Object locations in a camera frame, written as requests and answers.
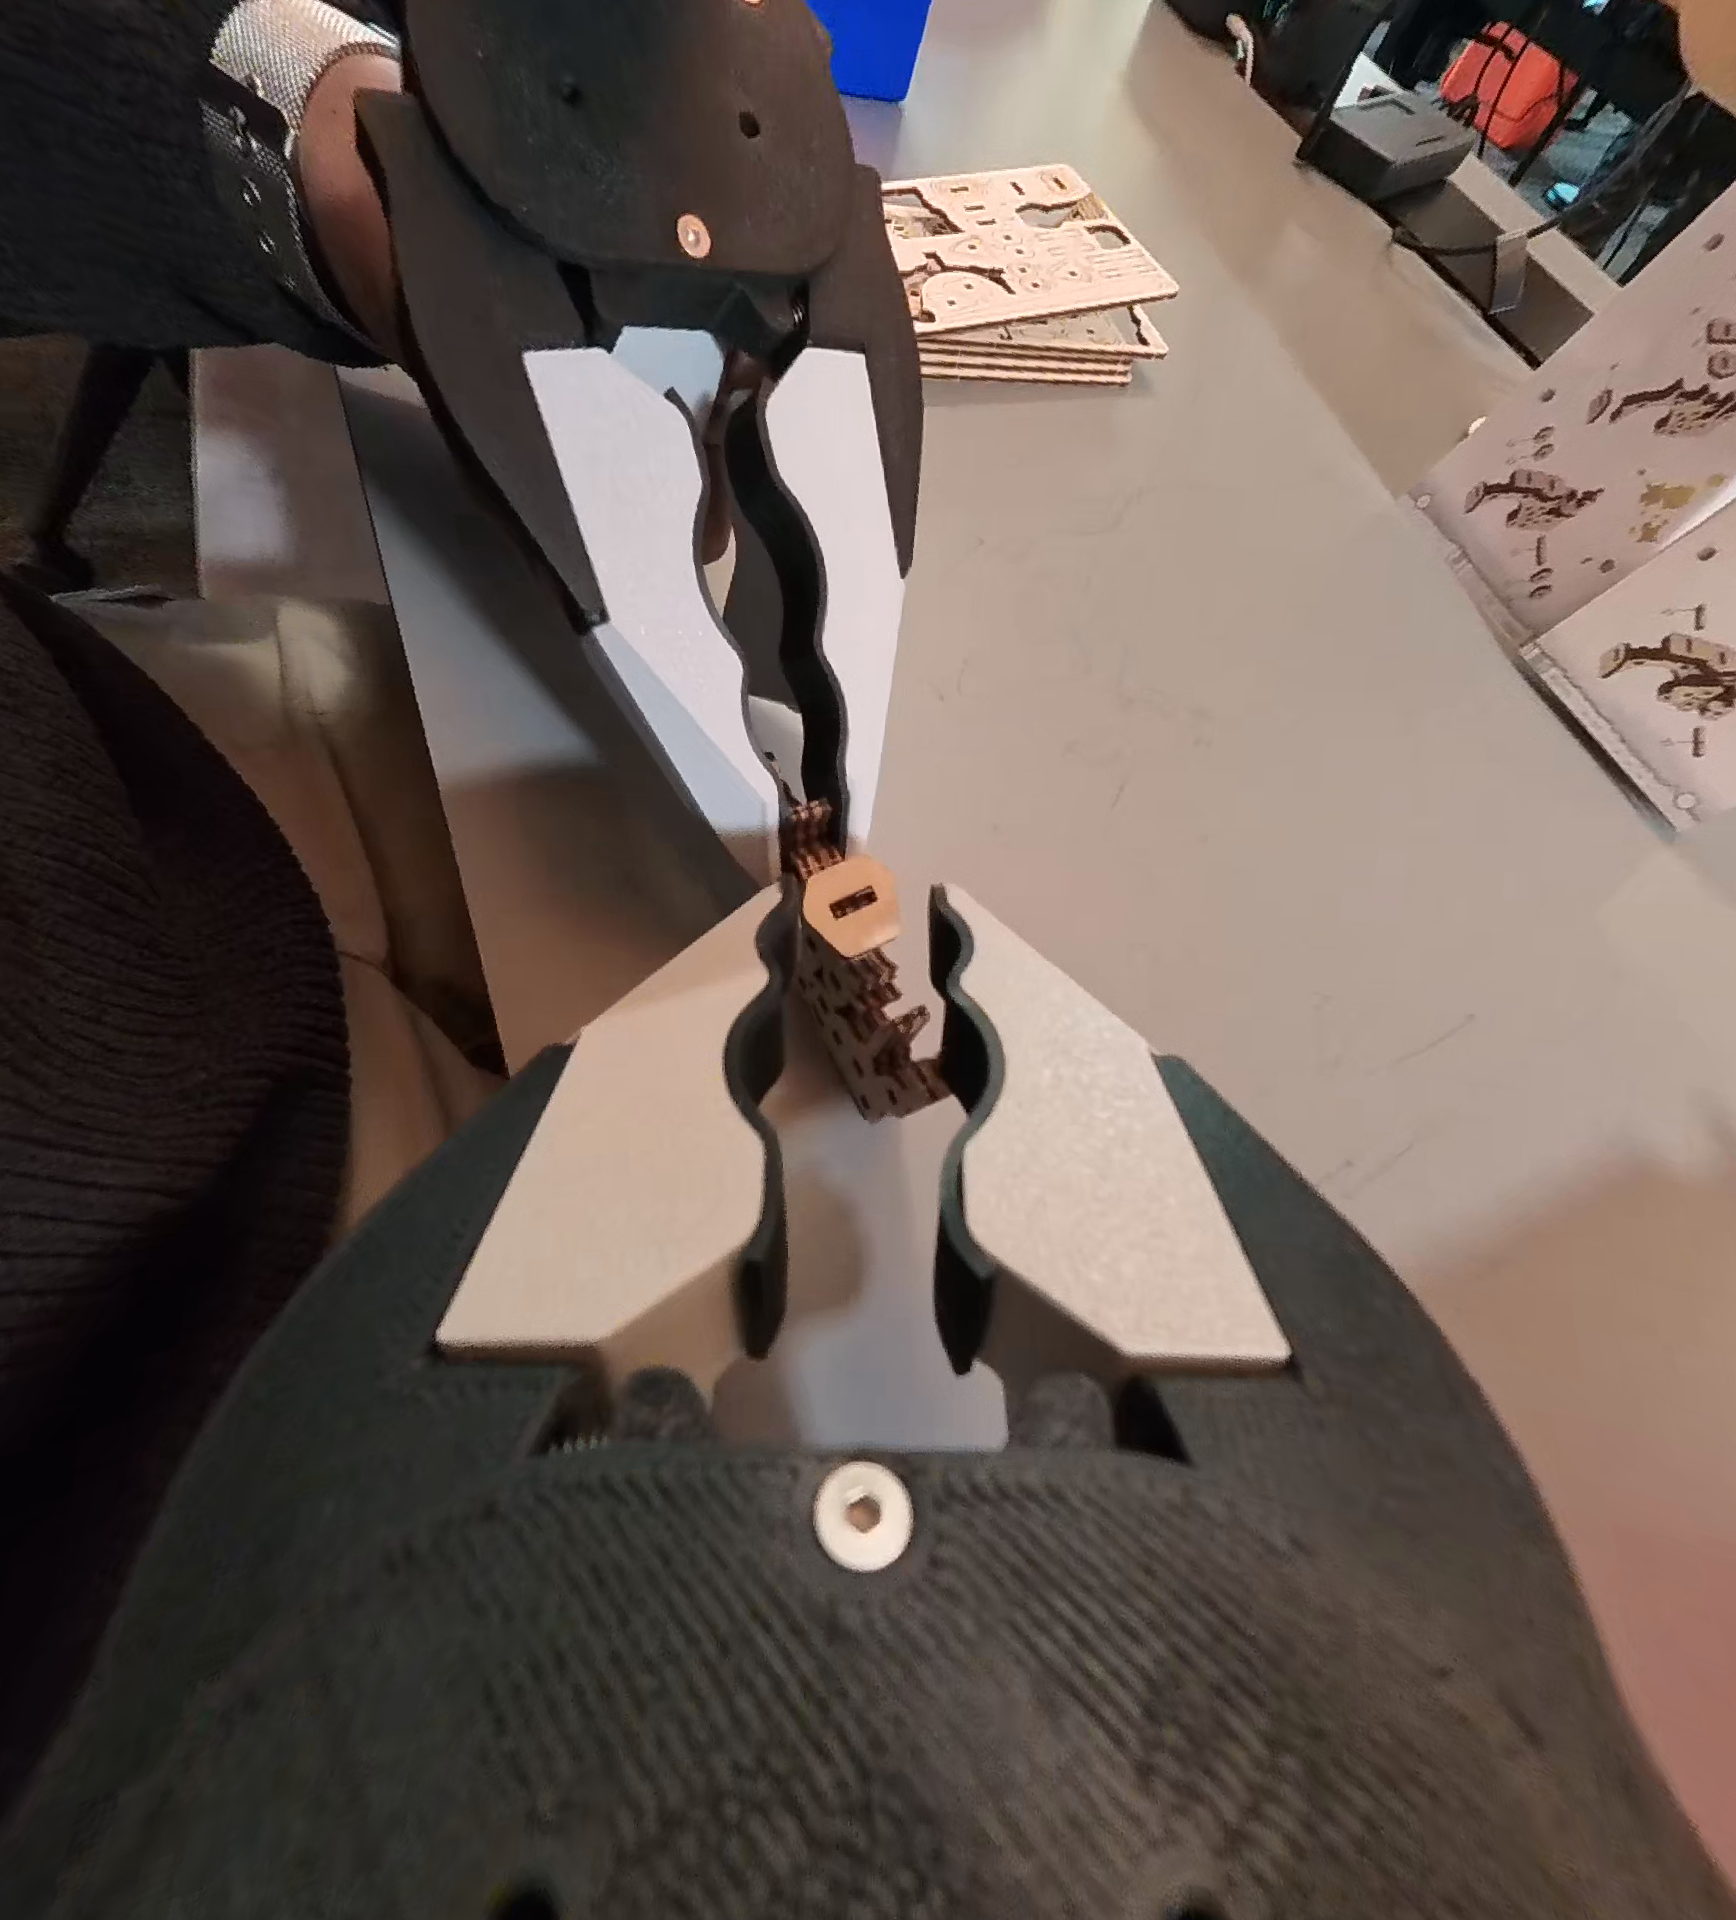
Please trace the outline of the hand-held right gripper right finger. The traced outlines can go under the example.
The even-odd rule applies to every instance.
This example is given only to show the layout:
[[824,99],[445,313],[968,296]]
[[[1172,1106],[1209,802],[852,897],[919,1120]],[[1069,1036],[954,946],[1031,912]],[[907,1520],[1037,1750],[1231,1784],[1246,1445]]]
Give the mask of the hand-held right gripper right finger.
[[951,881],[931,979],[961,1108],[933,1258],[954,1369],[1282,1373],[1291,1338],[1144,1035]]

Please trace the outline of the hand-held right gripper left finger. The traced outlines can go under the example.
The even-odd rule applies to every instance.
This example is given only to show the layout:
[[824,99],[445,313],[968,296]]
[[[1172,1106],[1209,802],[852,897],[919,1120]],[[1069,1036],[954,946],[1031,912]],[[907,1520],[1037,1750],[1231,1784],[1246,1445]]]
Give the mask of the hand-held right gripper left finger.
[[744,903],[592,1020],[444,1311],[441,1354],[724,1373],[786,1316],[786,1183],[764,1114],[800,910]]

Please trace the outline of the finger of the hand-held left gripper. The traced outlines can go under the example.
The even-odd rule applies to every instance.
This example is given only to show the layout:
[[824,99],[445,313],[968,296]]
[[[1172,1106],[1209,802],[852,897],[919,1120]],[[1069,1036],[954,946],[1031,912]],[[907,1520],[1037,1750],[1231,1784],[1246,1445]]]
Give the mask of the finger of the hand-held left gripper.
[[721,841],[778,841],[781,781],[699,552],[721,350],[707,332],[620,332],[614,350],[527,350],[523,374],[600,590],[595,671]]
[[724,606],[750,732],[786,801],[868,841],[905,611],[866,357],[809,347],[731,422],[735,573]]

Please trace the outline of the brown wooden puzzle assembly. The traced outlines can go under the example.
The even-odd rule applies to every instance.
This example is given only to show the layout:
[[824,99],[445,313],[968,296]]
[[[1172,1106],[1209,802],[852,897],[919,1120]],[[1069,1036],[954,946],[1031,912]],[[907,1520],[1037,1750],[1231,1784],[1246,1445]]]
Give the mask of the brown wooden puzzle assembly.
[[[781,833],[783,876],[800,881],[809,869],[864,852],[847,849],[828,801],[789,809]],[[800,907],[800,950],[796,981],[819,1036],[824,1039],[844,1089],[868,1121],[913,1115],[947,1098],[947,1083],[933,1058],[919,1058],[916,1042],[931,1011],[903,1004],[903,979],[895,945],[859,960],[838,958],[806,926]]]

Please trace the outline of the hexagonal wooden puzzle piece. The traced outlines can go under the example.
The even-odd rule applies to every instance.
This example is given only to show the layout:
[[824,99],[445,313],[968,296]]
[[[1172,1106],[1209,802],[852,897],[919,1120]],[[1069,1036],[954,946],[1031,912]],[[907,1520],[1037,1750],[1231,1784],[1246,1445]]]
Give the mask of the hexagonal wooden puzzle piece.
[[897,876],[872,853],[809,869],[800,907],[806,926],[844,960],[864,960],[903,934]]

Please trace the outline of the person's left forearm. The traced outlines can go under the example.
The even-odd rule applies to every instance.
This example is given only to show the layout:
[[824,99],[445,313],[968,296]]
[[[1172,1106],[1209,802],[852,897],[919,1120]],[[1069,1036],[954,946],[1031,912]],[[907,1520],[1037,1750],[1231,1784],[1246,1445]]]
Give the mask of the person's left forearm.
[[0,325],[151,350],[335,357],[214,179],[231,2],[0,2]]

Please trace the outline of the grey desk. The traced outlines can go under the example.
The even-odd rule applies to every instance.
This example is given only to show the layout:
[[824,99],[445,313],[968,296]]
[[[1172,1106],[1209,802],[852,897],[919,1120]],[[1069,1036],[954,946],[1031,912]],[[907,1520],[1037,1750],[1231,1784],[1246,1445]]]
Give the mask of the grey desk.
[[1154,2],[933,2],[888,177],[1064,160],[1131,388],[928,382],[872,849],[1184,1058],[1432,1307],[1736,1884],[1736,811],[1629,802],[1401,487],[1525,377]]

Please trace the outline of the person's left hand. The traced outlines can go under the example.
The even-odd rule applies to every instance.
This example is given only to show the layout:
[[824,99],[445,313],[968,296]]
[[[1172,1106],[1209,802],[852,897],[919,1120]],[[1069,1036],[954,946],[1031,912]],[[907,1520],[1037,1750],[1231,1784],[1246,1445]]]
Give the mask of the person's left hand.
[[401,279],[389,215],[358,140],[358,100],[401,93],[401,58],[344,50],[307,93],[294,150],[316,282],[379,363],[399,363]]

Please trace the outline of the stack of wooden puzzle sheets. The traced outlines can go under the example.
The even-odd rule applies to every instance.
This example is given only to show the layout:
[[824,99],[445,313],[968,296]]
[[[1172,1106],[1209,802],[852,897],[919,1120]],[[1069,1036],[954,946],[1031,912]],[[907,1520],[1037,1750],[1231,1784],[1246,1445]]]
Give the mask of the stack of wooden puzzle sheets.
[[1127,388],[1179,282],[1064,162],[882,184],[928,381]]

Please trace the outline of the blue plastic bin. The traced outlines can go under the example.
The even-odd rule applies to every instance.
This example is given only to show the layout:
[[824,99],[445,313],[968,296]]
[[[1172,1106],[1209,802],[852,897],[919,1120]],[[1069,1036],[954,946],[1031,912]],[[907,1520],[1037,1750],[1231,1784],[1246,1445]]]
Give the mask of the blue plastic bin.
[[833,45],[833,78],[844,99],[903,105],[913,84],[919,48],[931,23],[931,0],[833,2],[809,12]]

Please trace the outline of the silver mesh wristband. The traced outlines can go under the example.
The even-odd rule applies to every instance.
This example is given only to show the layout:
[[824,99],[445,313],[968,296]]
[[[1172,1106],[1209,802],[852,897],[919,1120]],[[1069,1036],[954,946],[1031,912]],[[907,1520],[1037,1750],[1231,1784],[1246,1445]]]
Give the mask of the silver mesh wristband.
[[325,71],[401,58],[401,37],[335,2],[235,2],[203,71],[203,131],[218,188],[280,288],[344,327],[320,279],[299,195],[299,136]]

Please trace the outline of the person's black sweater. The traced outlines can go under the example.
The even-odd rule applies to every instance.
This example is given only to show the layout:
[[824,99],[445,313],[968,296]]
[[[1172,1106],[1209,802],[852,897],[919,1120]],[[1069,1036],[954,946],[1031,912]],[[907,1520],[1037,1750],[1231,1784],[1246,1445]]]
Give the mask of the person's black sweater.
[[208,1403],[335,1225],[335,945],[270,811],[0,574],[0,1823]]

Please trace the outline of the black office chair base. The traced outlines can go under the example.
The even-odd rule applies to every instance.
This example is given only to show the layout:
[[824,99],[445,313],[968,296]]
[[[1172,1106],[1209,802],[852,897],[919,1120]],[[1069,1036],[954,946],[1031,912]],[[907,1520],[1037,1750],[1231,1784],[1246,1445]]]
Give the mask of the black office chair base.
[[28,552],[17,574],[35,590],[49,595],[91,590],[94,567],[70,546],[68,530],[159,363],[159,351],[138,347],[86,350],[45,481],[25,521]]

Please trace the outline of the black flat box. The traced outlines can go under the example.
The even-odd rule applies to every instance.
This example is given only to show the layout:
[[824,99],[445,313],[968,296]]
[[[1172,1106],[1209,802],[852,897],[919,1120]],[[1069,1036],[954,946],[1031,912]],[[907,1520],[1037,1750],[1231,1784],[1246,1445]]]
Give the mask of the black flat box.
[[1323,109],[1302,131],[1295,162],[1357,203],[1386,205],[1453,179],[1471,151],[1471,130],[1437,105],[1379,88]]

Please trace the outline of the white instruction booklet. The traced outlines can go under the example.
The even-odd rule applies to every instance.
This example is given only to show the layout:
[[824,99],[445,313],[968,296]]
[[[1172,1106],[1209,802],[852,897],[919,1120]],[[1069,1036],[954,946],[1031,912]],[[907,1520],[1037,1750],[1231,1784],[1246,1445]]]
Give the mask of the white instruction booklet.
[[1661,819],[1736,809],[1736,185],[1412,501]]

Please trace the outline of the red bag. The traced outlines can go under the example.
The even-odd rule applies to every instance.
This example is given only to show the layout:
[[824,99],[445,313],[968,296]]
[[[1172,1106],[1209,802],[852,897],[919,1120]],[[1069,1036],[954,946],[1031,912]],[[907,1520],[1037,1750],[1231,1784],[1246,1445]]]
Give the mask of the red bag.
[[1437,82],[1450,119],[1512,157],[1529,157],[1568,119],[1579,75],[1525,31],[1496,20],[1461,41]]

